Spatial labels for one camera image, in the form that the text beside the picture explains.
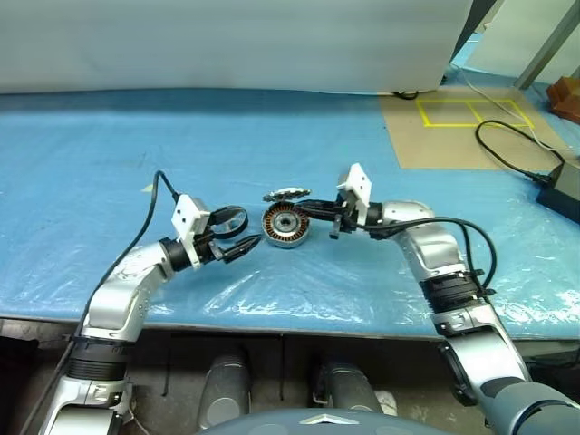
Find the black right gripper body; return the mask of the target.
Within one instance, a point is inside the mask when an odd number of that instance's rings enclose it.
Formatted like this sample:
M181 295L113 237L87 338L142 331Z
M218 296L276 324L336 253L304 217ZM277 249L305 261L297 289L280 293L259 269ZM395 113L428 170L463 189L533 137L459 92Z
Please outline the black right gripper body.
M332 229L329 237L337 240L341 233L351 234L358 229L358 210L353 203L338 198L331 212Z

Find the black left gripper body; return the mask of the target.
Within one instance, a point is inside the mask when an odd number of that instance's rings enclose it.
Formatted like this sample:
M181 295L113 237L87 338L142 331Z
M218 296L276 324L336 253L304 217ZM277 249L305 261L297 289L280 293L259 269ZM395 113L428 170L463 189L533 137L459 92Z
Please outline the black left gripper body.
M217 234L211 227L206 227L202 234L196 235L196 253L200 264L205 265L216 260L217 240L224 240L224 234Z

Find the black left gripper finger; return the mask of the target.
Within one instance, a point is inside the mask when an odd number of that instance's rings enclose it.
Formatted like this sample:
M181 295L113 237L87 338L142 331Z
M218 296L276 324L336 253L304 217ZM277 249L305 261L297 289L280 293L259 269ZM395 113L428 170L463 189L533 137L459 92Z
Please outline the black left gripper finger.
M246 255L261 241L260 235L251 235L240 239L232 247L223 251L223 262L228 264Z
M212 231L218 235L231 235L239 227L237 211L215 211L212 217Z

